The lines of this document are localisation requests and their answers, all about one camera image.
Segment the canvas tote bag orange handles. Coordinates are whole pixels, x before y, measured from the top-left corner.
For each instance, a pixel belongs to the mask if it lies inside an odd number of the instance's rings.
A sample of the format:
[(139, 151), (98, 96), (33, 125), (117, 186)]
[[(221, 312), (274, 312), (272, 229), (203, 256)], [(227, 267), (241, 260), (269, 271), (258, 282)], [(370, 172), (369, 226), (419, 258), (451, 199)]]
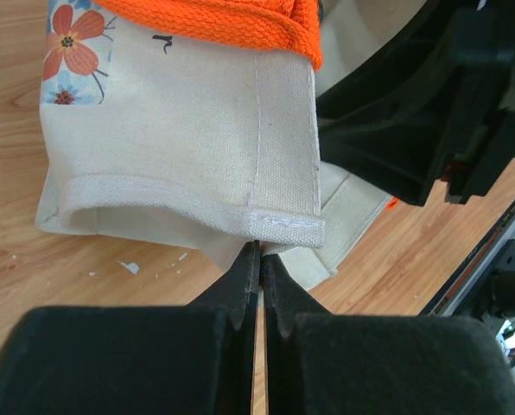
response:
[(320, 159), (317, 31), (310, 1), (50, 2), (38, 228), (334, 275), (391, 198)]

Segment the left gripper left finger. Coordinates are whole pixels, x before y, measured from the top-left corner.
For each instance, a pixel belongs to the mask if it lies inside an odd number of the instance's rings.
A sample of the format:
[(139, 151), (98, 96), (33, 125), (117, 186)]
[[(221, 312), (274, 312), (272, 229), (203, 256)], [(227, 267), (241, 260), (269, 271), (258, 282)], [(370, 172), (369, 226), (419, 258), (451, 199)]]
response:
[(0, 350), (0, 414), (248, 414), (260, 249), (184, 306), (49, 306)]

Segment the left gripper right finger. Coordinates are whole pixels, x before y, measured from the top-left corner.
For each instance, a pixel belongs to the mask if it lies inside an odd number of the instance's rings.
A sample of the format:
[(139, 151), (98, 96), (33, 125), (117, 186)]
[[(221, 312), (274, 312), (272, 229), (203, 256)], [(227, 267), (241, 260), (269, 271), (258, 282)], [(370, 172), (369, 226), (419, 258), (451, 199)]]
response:
[(515, 414), (494, 337), (466, 317), (340, 316), (261, 261), (271, 414)]

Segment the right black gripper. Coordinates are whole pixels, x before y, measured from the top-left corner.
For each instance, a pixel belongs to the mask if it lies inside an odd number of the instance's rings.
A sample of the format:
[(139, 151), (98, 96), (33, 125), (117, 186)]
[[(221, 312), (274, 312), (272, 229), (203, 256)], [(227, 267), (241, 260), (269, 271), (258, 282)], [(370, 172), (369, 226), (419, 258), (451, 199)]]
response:
[(428, 1), (317, 100), (321, 159), (411, 205), (486, 195), (515, 158), (515, 1)]

